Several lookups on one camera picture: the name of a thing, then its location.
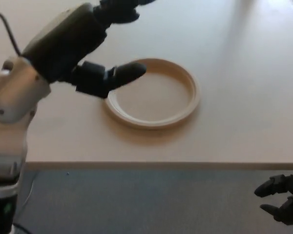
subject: black robotic finger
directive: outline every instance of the black robotic finger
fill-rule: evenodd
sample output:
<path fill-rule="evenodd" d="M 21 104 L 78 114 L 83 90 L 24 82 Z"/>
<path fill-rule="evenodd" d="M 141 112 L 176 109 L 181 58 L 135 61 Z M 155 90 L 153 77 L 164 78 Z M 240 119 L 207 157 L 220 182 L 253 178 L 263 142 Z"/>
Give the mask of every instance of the black robotic finger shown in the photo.
<path fill-rule="evenodd" d="M 105 87 L 109 91 L 117 89 L 143 76 L 146 71 L 147 67 L 137 62 L 114 67 L 107 72 L 108 75 L 104 79 Z"/>
<path fill-rule="evenodd" d="M 130 23 L 139 18 L 135 8 L 147 5 L 155 0 L 101 0 L 100 6 L 93 9 L 97 21 L 108 28 L 113 23 Z"/>
<path fill-rule="evenodd" d="M 261 205 L 260 208 L 271 214 L 276 221 L 293 225 L 293 196 L 288 197 L 280 208 L 267 204 Z"/>
<path fill-rule="evenodd" d="M 272 176 L 270 180 L 260 185 L 254 193 L 259 197 L 265 197 L 275 193 L 286 193 L 287 191 L 293 194 L 293 175 Z"/>
<path fill-rule="evenodd" d="M 289 176 L 285 175 L 272 176 L 265 183 L 261 184 L 254 193 L 259 197 L 274 195 L 275 193 L 286 193 L 288 191 L 286 186 L 288 179 Z"/>
<path fill-rule="evenodd" d="M 136 62 L 106 71 L 104 66 L 86 61 L 61 81 L 74 85 L 77 92 L 107 98 L 111 90 L 138 79 L 146 71 L 143 64 Z"/>

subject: paper plate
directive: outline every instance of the paper plate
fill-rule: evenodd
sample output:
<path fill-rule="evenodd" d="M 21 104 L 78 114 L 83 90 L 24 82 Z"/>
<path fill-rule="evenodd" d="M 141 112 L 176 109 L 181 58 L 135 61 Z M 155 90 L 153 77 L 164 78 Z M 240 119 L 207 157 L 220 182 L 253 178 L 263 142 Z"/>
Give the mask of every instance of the paper plate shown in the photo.
<path fill-rule="evenodd" d="M 186 119 L 200 101 L 197 79 L 181 66 L 163 59 L 134 62 L 146 73 L 109 93 L 106 104 L 123 123 L 139 129 L 168 128 Z"/>

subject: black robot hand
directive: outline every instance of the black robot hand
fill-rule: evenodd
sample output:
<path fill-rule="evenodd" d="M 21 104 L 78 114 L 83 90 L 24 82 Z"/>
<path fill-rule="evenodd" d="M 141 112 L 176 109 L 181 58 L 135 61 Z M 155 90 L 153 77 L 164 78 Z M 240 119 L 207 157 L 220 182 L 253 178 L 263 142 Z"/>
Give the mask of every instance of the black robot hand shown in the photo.
<path fill-rule="evenodd" d="M 275 193 L 286 192 L 293 194 L 293 175 L 272 176 L 270 180 L 260 185 L 254 193 L 259 197 L 266 197 Z M 263 204 L 260 208 L 271 214 L 276 221 L 293 225 L 293 195 L 288 197 L 288 200 L 279 208 L 268 204 Z"/>

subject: table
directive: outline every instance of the table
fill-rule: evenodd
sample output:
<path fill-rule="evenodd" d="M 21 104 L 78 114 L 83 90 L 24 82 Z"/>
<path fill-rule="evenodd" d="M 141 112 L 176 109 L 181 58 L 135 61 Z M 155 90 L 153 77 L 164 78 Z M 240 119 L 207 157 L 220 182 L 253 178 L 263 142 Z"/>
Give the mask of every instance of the table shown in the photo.
<path fill-rule="evenodd" d="M 24 48 L 82 0 L 0 0 Z M 101 100 L 53 84 L 28 133 L 29 168 L 293 169 L 293 2 L 158 0 L 112 26 L 86 59 L 176 62 L 198 78 L 201 104 L 185 125 L 143 132 L 113 120 Z M 0 65 L 13 55 L 0 23 Z"/>

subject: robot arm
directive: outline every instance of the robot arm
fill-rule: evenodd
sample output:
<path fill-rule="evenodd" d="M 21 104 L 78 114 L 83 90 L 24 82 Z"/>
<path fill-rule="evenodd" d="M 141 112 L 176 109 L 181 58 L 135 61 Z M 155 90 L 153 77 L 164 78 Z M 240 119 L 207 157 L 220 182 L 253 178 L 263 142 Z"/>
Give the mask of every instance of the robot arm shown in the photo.
<path fill-rule="evenodd" d="M 60 14 L 0 71 L 0 234 L 13 234 L 21 172 L 27 154 L 26 132 L 38 102 L 56 81 L 68 82 L 76 91 L 106 98 L 109 91 L 146 72 L 138 63 L 105 70 L 81 59 L 105 39 L 113 23 L 138 19 L 135 8 L 154 0 L 102 0 Z"/>

